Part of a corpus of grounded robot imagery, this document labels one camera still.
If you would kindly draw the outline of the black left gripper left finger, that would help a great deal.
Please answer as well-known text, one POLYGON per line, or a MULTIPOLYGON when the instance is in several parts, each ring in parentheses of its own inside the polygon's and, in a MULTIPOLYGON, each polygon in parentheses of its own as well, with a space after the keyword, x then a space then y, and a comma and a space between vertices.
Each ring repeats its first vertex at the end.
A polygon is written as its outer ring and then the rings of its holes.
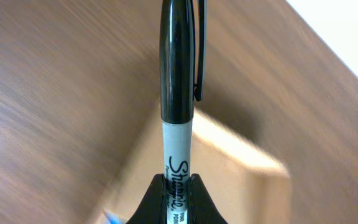
POLYGON ((166 224, 167 192, 163 174, 154 175, 144 197, 127 224, 166 224))

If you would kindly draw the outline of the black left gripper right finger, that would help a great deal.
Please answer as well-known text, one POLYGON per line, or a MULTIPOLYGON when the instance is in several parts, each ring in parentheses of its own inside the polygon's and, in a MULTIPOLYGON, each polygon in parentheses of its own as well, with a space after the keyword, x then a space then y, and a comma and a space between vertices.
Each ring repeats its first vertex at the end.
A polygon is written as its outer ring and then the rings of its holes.
POLYGON ((199 174, 191 175, 188 200, 188 223, 227 224, 216 208, 199 174))

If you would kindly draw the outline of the blue plastic case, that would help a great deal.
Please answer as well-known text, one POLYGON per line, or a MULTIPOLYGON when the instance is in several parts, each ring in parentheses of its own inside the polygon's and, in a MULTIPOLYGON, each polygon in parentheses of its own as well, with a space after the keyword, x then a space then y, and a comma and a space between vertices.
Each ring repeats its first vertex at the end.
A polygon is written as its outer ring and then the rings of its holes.
POLYGON ((124 224, 124 220, 121 220, 116 214, 103 210, 103 215, 105 217, 104 224, 124 224))

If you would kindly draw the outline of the brown cardboard box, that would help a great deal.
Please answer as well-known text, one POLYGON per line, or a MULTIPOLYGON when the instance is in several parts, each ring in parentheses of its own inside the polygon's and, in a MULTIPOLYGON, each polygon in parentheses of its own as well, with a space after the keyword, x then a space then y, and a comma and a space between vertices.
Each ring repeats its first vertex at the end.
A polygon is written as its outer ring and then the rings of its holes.
MULTIPOLYGON (((290 222, 291 179, 284 164, 200 110, 194 113, 191 145, 191 172, 201 176, 228 223, 290 222)), ((110 214, 128 221, 162 171, 162 121, 155 110, 122 177, 110 181, 89 223, 107 223, 110 214)))

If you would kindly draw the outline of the black sharpie marker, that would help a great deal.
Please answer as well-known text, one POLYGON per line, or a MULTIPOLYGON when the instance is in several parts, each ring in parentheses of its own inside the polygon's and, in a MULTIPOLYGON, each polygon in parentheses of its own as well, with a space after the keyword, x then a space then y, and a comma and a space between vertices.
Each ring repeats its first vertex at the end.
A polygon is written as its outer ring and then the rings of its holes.
POLYGON ((167 223, 188 221, 194 102, 203 97, 207 1, 163 0, 160 20, 160 109, 167 223))

